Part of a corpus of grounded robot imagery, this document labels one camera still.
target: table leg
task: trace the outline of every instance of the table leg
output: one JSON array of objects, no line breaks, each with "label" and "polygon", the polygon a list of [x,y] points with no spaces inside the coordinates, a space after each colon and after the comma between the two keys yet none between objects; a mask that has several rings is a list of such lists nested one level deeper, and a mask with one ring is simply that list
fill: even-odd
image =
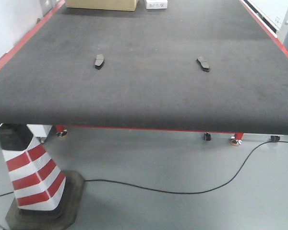
[{"label": "table leg", "polygon": [[65,126],[56,126],[57,136],[59,138],[64,138],[68,135],[68,130]]},{"label": "table leg", "polygon": [[233,146],[239,146],[242,144],[242,137],[244,133],[235,133],[233,137],[230,138],[229,142]]}]

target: red stripe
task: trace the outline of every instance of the red stripe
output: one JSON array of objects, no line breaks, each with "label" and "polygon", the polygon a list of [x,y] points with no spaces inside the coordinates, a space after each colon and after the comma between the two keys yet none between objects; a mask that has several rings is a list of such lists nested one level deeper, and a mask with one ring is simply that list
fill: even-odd
[{"label": "red stripe", "polygon": [[44,192],[39,193],[39,194],[29,195],[29,196],[25,196],[22,198],[18,198],[17,203],[19,206],[33,205],[36,203],[47,201],[49,199],[50,199],[50,197],[48,196],[47,192],[44,191]]},{"label": "red stripe", "polygon": [[62,184],[64,179],[65,175],[62,172],[60,172],[56,180],[52,183],[52,185],[48,189],[48,192],[51,197],[53,197],[55,193],[58,191],[59,186]]},{"label": "red stripe", "polygon": [[28,33],[26,33],[22,39],[12,48],[8,53],[3,55],[0,58],[0,69],[8,63],[9,60],[30,40],[33,35],[59,10],[59,8],[65,3],[64,0],[61,0],[52,10],[47,13],[42,20],[33,27]]},{"label": "red stripe", "polygon": [[42,180],[45,180],[56,167],[56,163],[51,159],[41,170],[38,171]]},{"label": "red stripe", "polygon": [[39,194],[35,194],[35,195],[25,196],[25,197],[17,199],[18,205],[19,206],[33,205],[33,204],[36,204],[36,203],[40,203],[40,202],[44,202],[44,201],[49,200],[58,191],[58,189],[59,189],[60,185],[62,184],[64,178],[65,178],[65,175],[62,172],[60,172],[58,177],[56,178],[56,180],[52,183],[52,185],[48,189],[48,192],[49,192],[50,196],[47,195],[46,191],[44,191],[42,193],[39,193]]},{"label": "red stripe", "polygon": [[37,175],[37,173],[34,173],[32,175],[26,176],[24,178],[21,178],[19,180],[13,181],[13,187],[14,190],[22,189],[22,188],[27,188],[29,186],[33,186],[35,184],[40,183],[40,179]]},{"label": "red stripe", "polygon": [[40,158],[46,153],[46,150],[42,145],[38,145],[33,149],[28,150],[29,156],[31,157],[32,161],[35,161],[36,159]]},{"label": "red stripe", "polygon": [[28,156],[25,152],[6,162],[9,171],[19,169],[19,168],[21,168],[21,167],[23,167],[29,163],[30,163],[30,161],[29,161]]},{"label": "red stripe", "polygon": [[273,36],[273,34],[266,28],[266,26],[262,23],[262,21],[260,21],[255,15],[254,13],[246,6],[246,4],[244,2],[242,2],[243,0],[240,0],[241,3],[243,4],[243,6],[246,8],[246,10],[250,13],[250,15],[257,21],[257,23],[261,26],[261,28],[263,28],[263,30],[269,35],[269,37],[277,44],[277,46],[281,49],[281,51],[283,51],[284,54],[286,54],[286,56],[288,57],[288,50],[286,49],[286,47],[284,47],[284,45],[276,38]]},{"label": "red stripe", "polygon": [[55,164],[55,162],[53,161],[53,159],[51,159],[42,169],[40,169],[37,173],[34,173],[32,175],[26,176],[24,178],[21,178],[19,180],[15,180],[13,181],[13,187],[14,190],[19,190],[22,188],[27,188],[36,184],[39,184],[40,182],[42,182],[43,180],[45,180],[50,173],[52,173],[52,171],[54,170],[54,168],[57,165]]}]

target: wall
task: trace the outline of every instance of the wall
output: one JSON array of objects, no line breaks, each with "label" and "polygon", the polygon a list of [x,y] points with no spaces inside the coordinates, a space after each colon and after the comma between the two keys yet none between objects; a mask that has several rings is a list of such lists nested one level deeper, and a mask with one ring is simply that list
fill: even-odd
[{"label": "wall", "polygon": [[0,0],[0,57],[59,0]]}]

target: metal foot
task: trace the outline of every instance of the metal foot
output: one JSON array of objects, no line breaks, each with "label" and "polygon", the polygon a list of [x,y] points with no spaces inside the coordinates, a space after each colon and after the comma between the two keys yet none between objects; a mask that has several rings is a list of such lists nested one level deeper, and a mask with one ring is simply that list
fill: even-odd
[{"label": "metal foot", "polygon": [[41,144],[44,144],[44,143],[46,142],[46,139],[47,139],[47,138],[42,137],[42,138],[37,138],[37,139],[39,140],[39,142],[40,142]]},{"label": "metal foot", "polygon": [[280,136],[271,136],[271,141],[272,141],[272,142],[278,142],[278,141],[280,141]]},{"label": "metal foot", "polygon": [[67,137],[67,135],[68,135],[68,130],[67,129],[63,130],[62,132],[57,132],[57,136],[59,138],[65,138],[65,137]]},{"label": "metal foot", "polygon": [[211,134],[210,133],[204,133],[204,140],[210,141],[211,140]]},{"label": "metal foot", "polygon": [[231,137],[229,142],[233,146],[239,146],[242,144],[242,140],[237,140],[237,139],[235,139],[235,137]]}]

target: red table edge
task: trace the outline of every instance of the red table edge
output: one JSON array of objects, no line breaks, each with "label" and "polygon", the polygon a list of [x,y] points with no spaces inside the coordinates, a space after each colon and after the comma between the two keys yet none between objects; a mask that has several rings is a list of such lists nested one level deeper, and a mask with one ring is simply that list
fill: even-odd
[{"label": "red table edge", "polygon": [[[271,32],[265,27],[262,21],[257,18],[253,12],[249,9],[248,6],[240,0],[242,5],[245,9],[249,12],[249,14],[257,21],[257,23],[262,27],[262,29],[269,35],[269,37],[277,44],[277,46],[283,51],[283,53],[288,57],[287,49],[281,44],[281,42],[275,38]],[[61,8],[61,6],[65,3],[65,0],[61,0],[52,10],[50,10],[43,19],[38,22],[28,33],[26,33],[22,39],[6,54],[4,54],[0,58],[0,69],[11,60],[11,58],[29,41],[37,31]],[[65,125],[57,125],[56,129],[58,132],[62,132],[65,130]],[[78,127],[96,127],[96,126],[78,126]],[[163,131],[183,131],[183,132],[206,132],[206,131],[199,131],[199,130],[176,130],[176,129],[153,129],[153,128],[130,128],[130,127],[107,127],[107,126],[99,126],[96,128],[119,128],[119,129],[139,129],[139,130],[163,130]],[[217,131],[210,131],[211,133],[234,133],[235,139],[242,139],[243,133],[240,132],[217,132]]]}]

